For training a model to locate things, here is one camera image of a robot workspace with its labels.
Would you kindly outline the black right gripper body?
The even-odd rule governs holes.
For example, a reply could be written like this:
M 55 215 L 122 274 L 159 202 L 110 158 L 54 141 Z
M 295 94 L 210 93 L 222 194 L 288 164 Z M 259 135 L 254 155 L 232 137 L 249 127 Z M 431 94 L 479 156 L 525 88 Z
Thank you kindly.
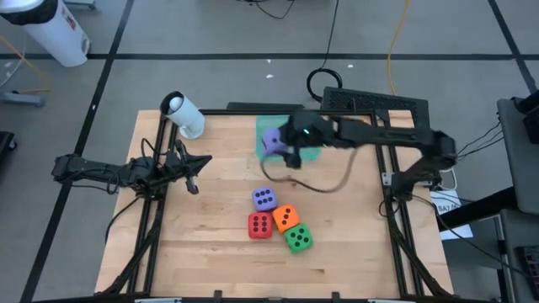
M 290 144 L 297 147 L 335 146 L 334 122 L 311 111 L 290 117 Z

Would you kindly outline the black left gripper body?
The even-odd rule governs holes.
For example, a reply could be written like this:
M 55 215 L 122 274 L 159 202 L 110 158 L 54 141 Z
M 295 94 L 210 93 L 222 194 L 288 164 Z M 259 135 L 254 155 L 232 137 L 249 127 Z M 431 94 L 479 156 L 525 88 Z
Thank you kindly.
M 174 182 L 179 178 L 185 178 L 186 188 L 190 194 L 198 194 L 198 187 L 194 181 L 195 162 L 196 157 L 187 152 L 181 140 L 176 140 L 173 147 L 165 152 L 164 167 L 168 177 Z

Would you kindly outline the purple foam die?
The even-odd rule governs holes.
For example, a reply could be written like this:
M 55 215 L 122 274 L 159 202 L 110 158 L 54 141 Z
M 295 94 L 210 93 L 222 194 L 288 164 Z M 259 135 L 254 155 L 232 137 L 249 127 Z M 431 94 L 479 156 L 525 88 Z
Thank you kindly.
M 280 130 L 268 129 L 262 136 L 263 157 L 276 157 L 289 155 L 289 147 L 280 139 Z
M 257 212 L 272 211 L 278 207 L 276 193 L 270 187 L 255 189 L 252 192 L 252 201 Z

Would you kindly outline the orange foam die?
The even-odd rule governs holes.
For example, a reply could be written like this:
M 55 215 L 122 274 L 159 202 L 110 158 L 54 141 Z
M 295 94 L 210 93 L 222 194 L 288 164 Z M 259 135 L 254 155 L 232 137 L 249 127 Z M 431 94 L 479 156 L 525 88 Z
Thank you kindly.
M 300 223 L 300 217 L 293 205 L 277 207 L 272 211 L 272 216 L 277 230 L 281 234 Z

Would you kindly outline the red foam die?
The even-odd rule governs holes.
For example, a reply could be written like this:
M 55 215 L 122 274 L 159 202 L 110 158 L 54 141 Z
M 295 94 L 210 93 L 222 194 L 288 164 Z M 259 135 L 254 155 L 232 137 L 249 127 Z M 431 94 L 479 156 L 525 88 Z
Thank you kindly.
M 255 212 L 248 216 L 248 236 L 252 239 L 268 239 L 273 235 L 273 219 L 267 212 Z

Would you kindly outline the green foam die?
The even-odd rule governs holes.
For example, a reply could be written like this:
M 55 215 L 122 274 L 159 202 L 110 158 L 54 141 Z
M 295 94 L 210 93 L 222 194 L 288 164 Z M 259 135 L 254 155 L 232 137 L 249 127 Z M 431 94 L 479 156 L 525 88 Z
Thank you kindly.
M 313 244 L 313 237 L 309 227 L 305 224 L 298 224 L 284 232 L 284 236 L 291 252 L 300 253 Z

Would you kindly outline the teal translucent plastic bin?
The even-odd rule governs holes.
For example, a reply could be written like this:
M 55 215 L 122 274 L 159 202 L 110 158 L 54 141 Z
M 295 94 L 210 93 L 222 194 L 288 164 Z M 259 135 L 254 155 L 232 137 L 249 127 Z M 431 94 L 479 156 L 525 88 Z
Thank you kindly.
M 262 159 L 264 153 L 264 145 L 262 143 L 263 135 L 269 130 L 278 128 L 288 120 L 288 115 L 258 115 L 256 117 L 255 127 L 255 143 L 256 155 L 259 160 Z M 300 156 L 303 162 L 315 162 L 321 154 L 321 149 L 317 147 L 302 148 Z

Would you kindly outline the black flat bar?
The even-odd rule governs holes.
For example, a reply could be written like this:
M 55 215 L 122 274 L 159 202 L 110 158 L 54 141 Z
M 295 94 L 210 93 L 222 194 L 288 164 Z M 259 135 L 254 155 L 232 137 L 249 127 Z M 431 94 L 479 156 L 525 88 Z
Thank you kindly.
M 227 109 L 238 111 L 295 111 L 299 109 L 304 109 L 304 106 L 301 104 L 263 104 L 230 102 L 227 104 Z

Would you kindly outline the black perforated panel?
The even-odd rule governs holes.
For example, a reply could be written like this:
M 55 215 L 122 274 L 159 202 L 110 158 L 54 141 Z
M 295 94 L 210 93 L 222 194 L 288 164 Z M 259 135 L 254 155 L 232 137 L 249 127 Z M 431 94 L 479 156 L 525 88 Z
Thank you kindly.
M 326 87 L 323 91 L 321 109 L 334 110 L 407 110 L 411 113 L 416 127 L 430 128 L 428 101 L 380 93 L 370 93 L 344 88 Z

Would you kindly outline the white paper label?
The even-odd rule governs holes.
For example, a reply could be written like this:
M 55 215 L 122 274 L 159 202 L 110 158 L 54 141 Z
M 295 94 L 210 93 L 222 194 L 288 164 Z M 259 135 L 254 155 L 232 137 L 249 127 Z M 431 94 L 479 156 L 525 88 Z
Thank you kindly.
M 463 202 L 463 200 L 458 197 L 455 190 L 431 191 L 430 197 L 432 202 L 436 205 L 440 215 L 461 207 Z M 471 227 L 469 225 L 464 225 L 440 233 L 442 241 L 455 240 L 459 236 L 463 238 L 473 238 Z

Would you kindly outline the grey stand foot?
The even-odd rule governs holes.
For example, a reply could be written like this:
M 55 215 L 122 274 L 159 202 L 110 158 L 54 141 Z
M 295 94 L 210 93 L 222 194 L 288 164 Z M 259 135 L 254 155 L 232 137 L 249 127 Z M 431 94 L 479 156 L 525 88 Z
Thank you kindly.
M 0 103 L 33 105 L 36 108 L 41 108 L 45 105 L 45 100 L 40 96 L 24 93 L 0 92 Z
M 95 10 L 95 0 L 62 0 L 66 5 L 86 7 L 90 10 Z

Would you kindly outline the black floor object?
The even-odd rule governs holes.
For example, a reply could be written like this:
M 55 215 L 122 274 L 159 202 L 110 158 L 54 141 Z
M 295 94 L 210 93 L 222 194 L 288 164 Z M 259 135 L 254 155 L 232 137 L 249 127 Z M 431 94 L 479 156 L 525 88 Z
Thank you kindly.
M 8 154 L 18 147 L 14 133 L 0 131 L 0 164 L 8 157 Z

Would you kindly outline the black beam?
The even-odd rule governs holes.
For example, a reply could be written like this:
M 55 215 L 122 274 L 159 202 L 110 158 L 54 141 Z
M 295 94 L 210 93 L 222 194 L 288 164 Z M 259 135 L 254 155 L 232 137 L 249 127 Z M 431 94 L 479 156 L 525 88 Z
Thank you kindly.
M 450 210 L 437 219 L 440 231 L 446 231 L 468 223 L 498 215 L 501 210 L 516 210 L 515 189 L 509 187 L 485 198 Z

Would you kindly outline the white floor cylinder, black top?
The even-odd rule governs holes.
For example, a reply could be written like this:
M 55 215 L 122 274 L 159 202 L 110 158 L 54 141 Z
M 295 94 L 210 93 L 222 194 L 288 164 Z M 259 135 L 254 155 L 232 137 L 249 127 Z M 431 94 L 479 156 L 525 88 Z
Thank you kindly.
M 0 17 L 21 27 L 65 67 L 88 60 L 91 41 L 62 0 L 0 0 Z

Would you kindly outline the grey cart top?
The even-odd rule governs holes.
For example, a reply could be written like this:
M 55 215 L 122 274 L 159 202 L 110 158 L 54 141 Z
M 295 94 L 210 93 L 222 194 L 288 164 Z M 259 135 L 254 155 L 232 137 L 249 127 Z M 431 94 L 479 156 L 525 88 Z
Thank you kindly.
M 539 215 L 539 145 L 530 142 L 525 116 L 512 100 L 500 99 L 496 104 L 518 208 Z

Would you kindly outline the black object on cart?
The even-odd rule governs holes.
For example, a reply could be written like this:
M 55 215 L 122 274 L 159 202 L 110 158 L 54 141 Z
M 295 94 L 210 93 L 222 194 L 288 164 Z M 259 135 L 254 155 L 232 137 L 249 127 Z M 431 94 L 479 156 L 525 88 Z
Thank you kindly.
M 515 108 L 523 114 L 523 124 L 530 142 L 539 145 L 539 90 L 526 98 L 510 99 Z

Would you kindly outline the grey desk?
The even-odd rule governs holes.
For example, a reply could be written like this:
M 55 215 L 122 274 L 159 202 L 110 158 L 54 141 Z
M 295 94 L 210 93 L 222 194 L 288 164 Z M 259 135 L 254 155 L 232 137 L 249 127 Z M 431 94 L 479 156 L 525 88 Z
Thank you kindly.
M 516 248 L 539 246 L 539 215 L 522 213 L 518 210 L 502 210 L 500 219 L 508 263 L 524 271 Z M 534 299 L 523 275 L 510 273 L 509 285 L 511 303 L 539 303 Z

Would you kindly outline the dark keyboard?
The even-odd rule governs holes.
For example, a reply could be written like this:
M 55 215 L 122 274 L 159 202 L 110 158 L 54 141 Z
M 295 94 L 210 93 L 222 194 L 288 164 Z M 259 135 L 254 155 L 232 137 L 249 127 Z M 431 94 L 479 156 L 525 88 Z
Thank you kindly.
M 516 254 L 526 273 L 534 300 L 539 301 L 539 246 L 517 247 Z

